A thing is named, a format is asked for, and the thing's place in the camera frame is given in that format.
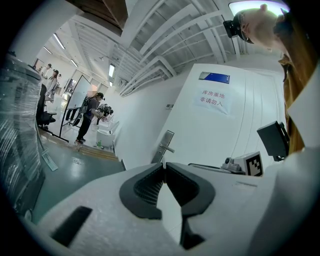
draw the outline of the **backpack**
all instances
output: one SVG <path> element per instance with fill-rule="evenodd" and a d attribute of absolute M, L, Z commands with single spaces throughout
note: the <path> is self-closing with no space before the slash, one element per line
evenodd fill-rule
<path fill-rule="evenodd" d="M 89 102 L 90 102 L 90 100 L 91 100 L 92 98 L 86 98 L 85 100 L 84 100 L 84 103 L 83 103 L 83 105 L 82 105 L 82 108 L 81 108 L 81 111 L 80 111 L 80 113 L 82 113 L 82 114 L 85 114 L 85 113 L 87 113 L 87 111 L 89 110 L 88 109 L 88 105 L 89 105 Z"/>

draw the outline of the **gray floor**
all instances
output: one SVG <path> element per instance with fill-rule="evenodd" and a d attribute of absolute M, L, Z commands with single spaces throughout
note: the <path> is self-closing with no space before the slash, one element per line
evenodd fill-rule
<path fill-rule="evenodd" d="M 51 171 L 41 157 L 45 180 L 32 214 L 35 224 L 50 208 L 85 184 L 124 170 L 121 162 L 83 155 L 48 140 L 43 141 L 43 145 L 49 149 L 49 156 L 58 169 Z"/>

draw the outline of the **plastic wrap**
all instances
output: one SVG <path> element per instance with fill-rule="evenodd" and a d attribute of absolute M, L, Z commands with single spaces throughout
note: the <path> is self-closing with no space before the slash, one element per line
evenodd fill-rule
<path fill-rule="evenodd" d="M 0 72 L 0 180 L 17 211 L 41 172 L 36 131 L 40 80 L 38 72 L 7 55 Z"/>

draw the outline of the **white door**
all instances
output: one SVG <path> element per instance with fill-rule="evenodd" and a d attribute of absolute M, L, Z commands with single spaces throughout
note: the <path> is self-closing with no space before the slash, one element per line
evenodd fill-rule
<path fill-rule="evenodd" d="M 200 80 L 202 72 L 229 75 L 229 84 Z M 220 167 L 227 157 L 260 151 L 264 169 L 273 158 L 257 129 L 285 122 L 280 74 L 215 64 L 195 64 L 157 140 L 169 130 L 174 136 L 167 162 Z"/>

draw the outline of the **fluorescent light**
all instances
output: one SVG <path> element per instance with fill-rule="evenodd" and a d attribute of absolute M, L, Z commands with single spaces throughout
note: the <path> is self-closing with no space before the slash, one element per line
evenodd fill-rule
<path fill-rule="evenodd" d="M 70 59 L 70 61 L 73 63 L 73 65 L 75 65 L 77 68 L 79 68 L 78 65 L 74 62 L 73 59 Z"/>
<path fill-rule="evenodd" d="M 52 52 L 49 51 L 47 47 L 44 46 L 43 48 L 46 49 L 50 54 L 52 54 Z"/>
<path fill-rule="evenodd" d="M 289 11 L 289 7 L 285 4 L 271 1 L 241 1 L 241 2 L 232 2 L 229 4 L 229 8 L 233 14 L 233 16 L 240 11 L 256 8 L 259 9 L 261 5 L 267 4 L 268 11 L 274 13 L 279 16 L 282 13 L 281 8 L 285 11 Z"/>
<path fill-rule="evenodd" d="M 109 66 L 109 76 L 112 77 L 114 75 L 115 66 L 110 64 Z"/>
<path fill-rule="evenodd" d="M 62 47 L 62 49 L 66 49 L 66 47 L 64 47 L 64 45 L 62 44 L 62 42 L 60 41 L 59 37 L 57 36 L 56 33 L 53 34 L 54 38 L 58 41 L 59 45 Z"/>

